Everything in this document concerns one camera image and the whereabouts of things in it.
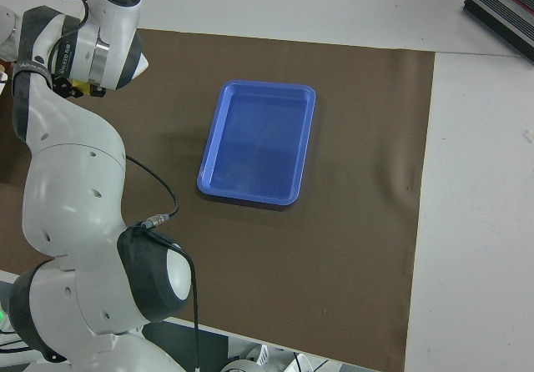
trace white table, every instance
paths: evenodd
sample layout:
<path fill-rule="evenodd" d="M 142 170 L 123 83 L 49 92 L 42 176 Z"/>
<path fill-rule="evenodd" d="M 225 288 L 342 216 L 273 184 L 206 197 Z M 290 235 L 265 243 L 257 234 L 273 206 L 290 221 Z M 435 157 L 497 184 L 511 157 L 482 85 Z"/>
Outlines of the white table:
<path fill-rule="evenodd" d="M 0 1 L 73 13 L 59 0 Z M 534 70 L 463 1 L 144 0 L 141 18 L 144 28 L 438 52 L 406 372 L 534 365 L 534 144 L 523 135 L 534 130 Z"/>

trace screw hole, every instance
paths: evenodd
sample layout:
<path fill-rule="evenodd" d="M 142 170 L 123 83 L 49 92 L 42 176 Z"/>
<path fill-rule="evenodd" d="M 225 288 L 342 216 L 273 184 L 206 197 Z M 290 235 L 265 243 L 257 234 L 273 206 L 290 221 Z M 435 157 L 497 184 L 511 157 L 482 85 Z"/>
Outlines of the screw hole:
<path fill-rule="evenodd" d="M 102 198 L 102 194 L 101 194 L 98 190 L 91 189 L 91 193 L 93 193 L 93 195 L 94 195 L 97 199 Z"/>

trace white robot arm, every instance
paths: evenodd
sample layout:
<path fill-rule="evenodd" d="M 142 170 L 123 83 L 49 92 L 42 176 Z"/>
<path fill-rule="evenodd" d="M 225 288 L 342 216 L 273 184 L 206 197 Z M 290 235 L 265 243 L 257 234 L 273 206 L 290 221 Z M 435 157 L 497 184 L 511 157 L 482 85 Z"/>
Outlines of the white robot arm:
<path fill-rule="evenodd" d="M 0 58 L 17 62 L 13 127 L 32 153 L 23 232 L 53 257 L 14 284 L 9 317 L 30 348 L 51 363 L 67 361 L 73 372 L 180 371 L 129 332 L 181 308 L 189 259 L 151 226 L 127 229 L 122 139 L 52 90 L 51 74 L 90 82 L 98 92 L 146 69 L 136 33 L 142 0 L 82 1 L 82 22 L 46 7 L 21 18 L 0 8 Z"/>

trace blue plastic tray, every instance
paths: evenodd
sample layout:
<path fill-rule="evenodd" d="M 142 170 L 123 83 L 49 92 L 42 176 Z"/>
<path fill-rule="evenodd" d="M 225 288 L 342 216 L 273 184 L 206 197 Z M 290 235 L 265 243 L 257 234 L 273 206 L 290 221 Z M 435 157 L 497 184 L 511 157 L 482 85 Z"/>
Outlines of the blue plastic tray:
<path fill-rule="evenodd" d="M 209 195 L 289 205 L 299 196 L 313 88 L 233 80 L 219 96 L 197 185 Z"/>

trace brown paper sheet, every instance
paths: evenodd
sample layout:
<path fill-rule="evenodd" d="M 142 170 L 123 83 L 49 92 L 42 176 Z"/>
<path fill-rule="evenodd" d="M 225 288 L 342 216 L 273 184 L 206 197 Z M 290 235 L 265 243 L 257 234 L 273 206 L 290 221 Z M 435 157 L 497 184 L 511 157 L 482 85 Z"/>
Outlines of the brown paper sheet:
<path fill-rule="evenodd" d="M 142 31 L 150 68 L 99 100 L 127 152 L 174 188 L 162 227 L 194 257 L 202 324 L 383 371 L 403 370 L 433 53 Z M 317 92 L 300 197 L 285 209 L 202 195 L 196 178 L 221 86 L 231 79 Z M 23 239 L 29 154 L 0 100 L 0 269 L 44 257 Z M 128 165 L 127 223 L 168 212 Z M 191 306 L 179 317 L 191 319 Z"/>

